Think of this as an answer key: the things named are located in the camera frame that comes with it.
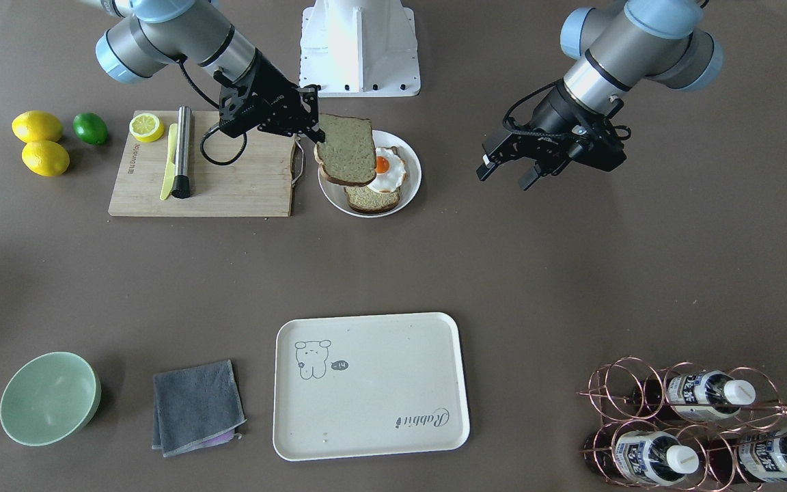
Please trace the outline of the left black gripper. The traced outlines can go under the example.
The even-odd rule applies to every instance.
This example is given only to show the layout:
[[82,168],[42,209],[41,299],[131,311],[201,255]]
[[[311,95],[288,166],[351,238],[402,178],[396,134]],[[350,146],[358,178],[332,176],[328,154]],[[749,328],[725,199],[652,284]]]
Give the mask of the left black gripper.
[[532,131],[562,135],[560,144],[566,156],[550,154],[536,158],[537,136],[496,130],[483,143],[483,163],[477,168],[478,180],[484,182],[503,164],[524,158],[533,159],[534,164],[519,178],[518,184],[522,191],[530,189],[541,178],[558,176],[568,166],[568,151],[577,140],[577,135],[584,132],[578,126],[580,116],[599,118],[601,115],[609,118],[608,115],[597,114],[584,108],[568,93],[562,82],[553,82],[549,93],[534,109],[528,128]]

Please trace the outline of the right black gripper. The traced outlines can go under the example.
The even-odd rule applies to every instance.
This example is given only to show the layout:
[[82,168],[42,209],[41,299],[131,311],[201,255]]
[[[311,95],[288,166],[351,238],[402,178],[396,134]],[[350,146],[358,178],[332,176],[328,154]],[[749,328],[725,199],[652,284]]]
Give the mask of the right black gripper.
[[256,52],[249,69],[234,86],[235,131],[263,125],[266,131],[297,131],[316,144],[326,141],[319,125],[319,85],[297,87],[262,52]]

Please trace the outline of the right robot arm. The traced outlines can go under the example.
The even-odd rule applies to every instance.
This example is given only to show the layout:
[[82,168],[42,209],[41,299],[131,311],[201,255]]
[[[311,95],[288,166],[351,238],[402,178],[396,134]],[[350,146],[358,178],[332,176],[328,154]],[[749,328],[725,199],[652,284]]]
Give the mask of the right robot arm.
[[288,80],[234,27],[213,1],[91,1],[119,23],[96,43],[113,80],[148,80],[166,65],[191,60],[221,85],[219,130],[235,138],[257,130],[324,142],[318,86]]

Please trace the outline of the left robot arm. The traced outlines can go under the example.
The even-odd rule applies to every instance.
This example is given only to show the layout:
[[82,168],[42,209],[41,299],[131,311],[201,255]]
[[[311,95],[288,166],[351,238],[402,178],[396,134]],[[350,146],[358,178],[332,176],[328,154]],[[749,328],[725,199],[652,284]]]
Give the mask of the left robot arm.
[[572,162],[604,172],[618,168],[631,131],[612,119],[625,94],[643,80],[693,92],[721,72],[723,48],[700,30],[702,17],[693,1],[616,1],[571,12],[560,29],[560,49],[574,66],[534,91],[542,99],[524,124],[507,109],[483,143],[478,180],[519,159],[533,161],[519,178],[522,190]]

